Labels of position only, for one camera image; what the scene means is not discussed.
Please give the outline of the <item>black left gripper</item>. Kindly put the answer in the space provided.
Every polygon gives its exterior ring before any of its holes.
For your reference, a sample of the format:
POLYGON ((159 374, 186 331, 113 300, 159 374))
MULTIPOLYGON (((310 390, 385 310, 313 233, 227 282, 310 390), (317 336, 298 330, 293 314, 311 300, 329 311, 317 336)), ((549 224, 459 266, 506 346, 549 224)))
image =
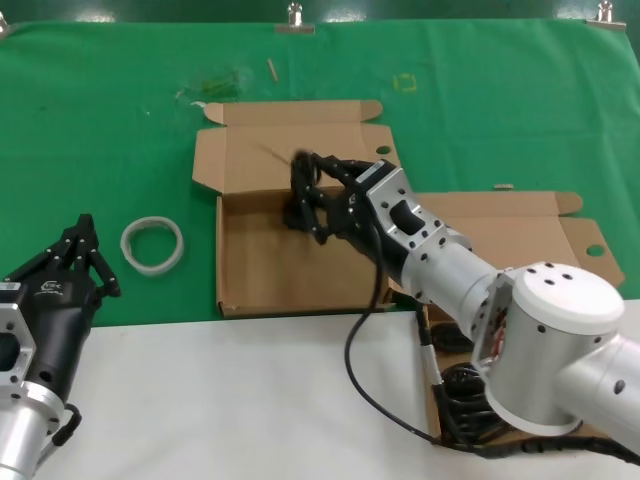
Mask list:
POLYGON ((99 251, 93 217, 80 215, 58 241, 4 278, 26 279, 17 290, 1 289, 1 302, 18 306, 35 341, 25 380, 67 399, 98 297, 121 295, 119 281, 99 251), (57 271, 68 270, 73 262, 75 271, 57 271), (98 287, 89 276, 91 269, 102 282, 98 287))

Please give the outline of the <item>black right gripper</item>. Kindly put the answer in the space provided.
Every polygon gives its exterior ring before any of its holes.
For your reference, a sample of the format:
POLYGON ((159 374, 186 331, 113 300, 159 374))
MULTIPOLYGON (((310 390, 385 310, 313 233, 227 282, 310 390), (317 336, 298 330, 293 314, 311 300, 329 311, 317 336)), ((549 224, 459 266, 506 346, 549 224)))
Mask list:
POLYGON ((322 157, 312 153, 311 162, 314 171, 312 190, 321 191, 318 184, 323 173, 338 180, 345 189, 332 197, 307 196, 300 200, 302 230, 319 245, 336 236, 372 262, 382 260, 386 274, 399 283, 408 250, 384 230, 374 207, 362 193, 385 178, 386 160, 340 160, 335 156, 322 157))

